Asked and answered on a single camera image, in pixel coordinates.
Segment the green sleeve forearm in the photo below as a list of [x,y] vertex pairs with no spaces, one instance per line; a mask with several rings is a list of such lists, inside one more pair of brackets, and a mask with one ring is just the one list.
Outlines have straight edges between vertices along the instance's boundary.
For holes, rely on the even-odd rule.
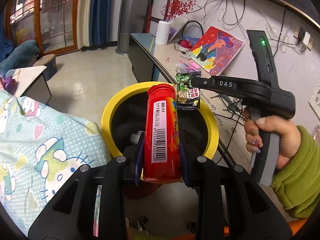
[[271,187],[283,209],[293,218],[308,218],[319,203],[319,145],[303,126],[299,149],[273,176]]

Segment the right hand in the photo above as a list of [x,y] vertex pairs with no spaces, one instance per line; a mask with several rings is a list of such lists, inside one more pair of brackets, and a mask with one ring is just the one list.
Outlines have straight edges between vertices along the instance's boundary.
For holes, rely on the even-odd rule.
[[263,139],[259,135],[259,130],[265,132],[276,132],[280,135],[279,155],[276,169],[282,170],[297,153],[301,134],[295,124],[287,119],[272,115],[259,118],[257,121],[250,119],[249,109],[244,110],[246,133],[246,148],[248,152],[259,153],[263,146]]

